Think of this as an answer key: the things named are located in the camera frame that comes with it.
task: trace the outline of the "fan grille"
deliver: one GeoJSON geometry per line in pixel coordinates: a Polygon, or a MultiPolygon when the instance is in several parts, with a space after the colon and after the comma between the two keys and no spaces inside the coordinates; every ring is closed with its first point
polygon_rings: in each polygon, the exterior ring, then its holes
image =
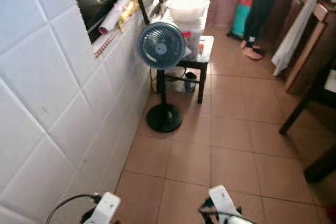
{"type": "Polygon", "coordinates": [[[138,53],[152,68],[167,69],[183,58],[185,42],[180,30],[172,24],[156,22],[140,35],[138,53]]]}

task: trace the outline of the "wooden cabinet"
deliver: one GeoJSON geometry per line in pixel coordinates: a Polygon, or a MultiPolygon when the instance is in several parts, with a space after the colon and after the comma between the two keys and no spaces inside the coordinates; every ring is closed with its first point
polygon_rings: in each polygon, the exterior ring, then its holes
{"type": "MultiPolygon", "coordinates": [[[[277,0],[264,36],[275,53],[306,0],[277,0]]],[[[303,37],[285,71],[286,91],[301,94],[319,69],[336,54],[336,12],[329,0],[319,0],[303,37]]]]}

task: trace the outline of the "white bowl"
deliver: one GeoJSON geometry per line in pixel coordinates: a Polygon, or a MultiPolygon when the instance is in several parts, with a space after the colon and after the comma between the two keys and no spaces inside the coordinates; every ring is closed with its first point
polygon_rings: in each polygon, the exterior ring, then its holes
{"type": "Polygon", "coordinates": [[[194,22],[203,16],[210,0],[167,0],[170,14],[178,22],[194,22]]]}

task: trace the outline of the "foot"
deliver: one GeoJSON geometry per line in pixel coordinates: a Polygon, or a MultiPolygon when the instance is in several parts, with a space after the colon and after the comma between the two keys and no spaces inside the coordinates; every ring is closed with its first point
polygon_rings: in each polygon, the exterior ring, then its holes
{"type": "Polygon", "coordinates": [[[246,47],[246,40],[243,40],[240,44],[240,48],[244,49],[246,47]]]}
{"type": "Polygon", "coordinates": [[[252,59],[252,60],[260,60],[262,58],[262,55],[256,53],[253,51],[252,48],[250,47],[245,47],[242,50],[243,55],[247,56],[248,58],[252,59]]]}
{"type": "MultiPolygon", "coordinates": [[[[240,48],[241,49],[244,49],[246,47],[246,40],[243,40],[240,44],[240,48]]],[[[253,45],[252,46],[253,49],[260,49],[260,46],[257,46],[257,45],[253,45]]]]}

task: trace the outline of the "black round base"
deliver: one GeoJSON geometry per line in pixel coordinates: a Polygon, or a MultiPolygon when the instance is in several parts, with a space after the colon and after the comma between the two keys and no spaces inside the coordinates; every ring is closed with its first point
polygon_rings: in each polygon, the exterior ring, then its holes
{"type": "Polygon", "coordinates": [[[147,123],[155,131],[172,132],[181,126],[183,116],[178,107],[159,104],[147,113],[147,123]]]}

